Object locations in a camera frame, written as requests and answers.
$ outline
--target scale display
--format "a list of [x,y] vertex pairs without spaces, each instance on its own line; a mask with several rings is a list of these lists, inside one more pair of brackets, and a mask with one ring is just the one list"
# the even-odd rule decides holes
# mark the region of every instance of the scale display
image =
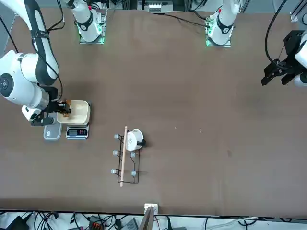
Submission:
[[79,140],[87,139],[88,138],[88,127],[87,128],[67,127],[66,138],[67,139],[79,139]]

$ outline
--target metal bracket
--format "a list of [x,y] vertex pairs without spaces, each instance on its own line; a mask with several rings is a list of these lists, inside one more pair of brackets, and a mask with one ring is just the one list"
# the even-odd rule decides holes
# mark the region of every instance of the metal bracket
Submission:
[[292,22],[292,23],[298,22],[297,16],[293,16],[293,15],[292,15],[292,12],[290,12],[290,18],[291,18],[291,22]]

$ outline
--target floor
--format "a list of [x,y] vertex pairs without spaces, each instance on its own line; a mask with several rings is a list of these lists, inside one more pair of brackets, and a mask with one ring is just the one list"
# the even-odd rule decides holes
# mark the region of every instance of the floor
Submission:
[[[30,230],[35,230],[34,229],[34,220],[35,220],[35,215],[36,213],[32,214],[32,216],[29,218],[27,221],[27,224],[30,227]],[[50,226],[55,229],[55,230],[77,230],[76,229],[76,224],[71,222],[73,213],[60,213],[59,218],[54,219],[53,217],[50,218],[49,224]],[[91,215],[97,216],[97,214],[85,214],[87,217],[90,217]],[[12,212],[12,213],[5,213],[0,216],[0,227],[1,228],[6,228],[17,216],[23,216],[26,217],[27,214],[24,212]],[[108,215],[100,215],[100,217],[103,219]],[[155,221],[153,224],[153,230],[163,230],[167,228],[167,218],[165,216],[156,216],[157,220],[159,222],[159,226],[157,225],[157,222]],[[136,223],[138,226],[140,226],[140,223],[142,221],[142,216],[127,216],[122,219],[122,225],[124,226],[127,224],[131,219],[135,218]],[[40,223],[41,218],[40,216],[37,217],[36,220],[36,229],[38,229],[38,224]],[[81,215],[81,214],[76,214],[76,221],[78,226],[84,227],[84,229],[88,226],[88,221]],[[171,226],[175,230],[175,228],[180,228],[180,227],[185,227],[187,230],[200,230],[204,229],[204,223],[206,221],[206,217],[170,217],[171,221]],[[207,230],[213,229],[212,227],[214,226],[215,229],[220,229],[220,230],[244,230],[245,227],[242,227],[239,225],[237,222],[235,222],[232,225],[229,225],[227,227],[219,227],[217,228],[217,225],[220,224],[225,224],[232,221],[232,219],[218,219],[218,218],[210,218],[207,221]],[[249,230],[287,230],[287,229],[292,229],[292,230],[307,230],[307,224],[302,224],[302,223],[285,223],[285,222],[273,222],[273,221],[257,221],[255,224],[248,226]]]

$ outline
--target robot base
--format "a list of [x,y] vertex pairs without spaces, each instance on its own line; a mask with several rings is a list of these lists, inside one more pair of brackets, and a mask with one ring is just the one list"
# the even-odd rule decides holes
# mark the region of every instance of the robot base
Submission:
[[96,38],[92,42],[86,42],[80,36],[80,40],[79,40],[80,44],[98,44],[98,45],[102,45],[105,42],[106,16],[107,16],[107,10],[100,10],[100,12],[97,12],[97,18],[98,19],[101,18],[100,24],[98,25],[98,31],[101,31],[101,35],[99,35],[98,38]]
[[[212,18],[212,17],[207,18],[207,19],[205,20],[205,25],[210,26],[210,28],[212,28],[213,24],[214,24],[214,21],[213,21],[213,18]],[[214,43],[214,42],[212,41],[212,39],[208,36],[208,35],[211,33],[211,29],[210,29],[210,28],[206,28],[206,46],[207,46],[207,47],[231,47],[231,40],[230,40],[231,35],[230,35],[228,41],[227,41],[224,45],[217,45],[217,44]]]

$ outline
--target white cable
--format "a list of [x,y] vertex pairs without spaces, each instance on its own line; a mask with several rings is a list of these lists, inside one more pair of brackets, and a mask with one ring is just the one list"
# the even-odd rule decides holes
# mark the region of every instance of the white cable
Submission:
[[242,219],[234,219],[234,220],[227,222],[225,224],[218,224],[218,225],[209,226],[209,227],[207,227],[207,230],[225,227],[225,226],[228,226],[228,225],[232,225],[232,224],[234,224],[238,221],[244,221],[244,220],[250,220],[250,219],[258,219],[258,217],[247,217],[247,218],[242,218]]

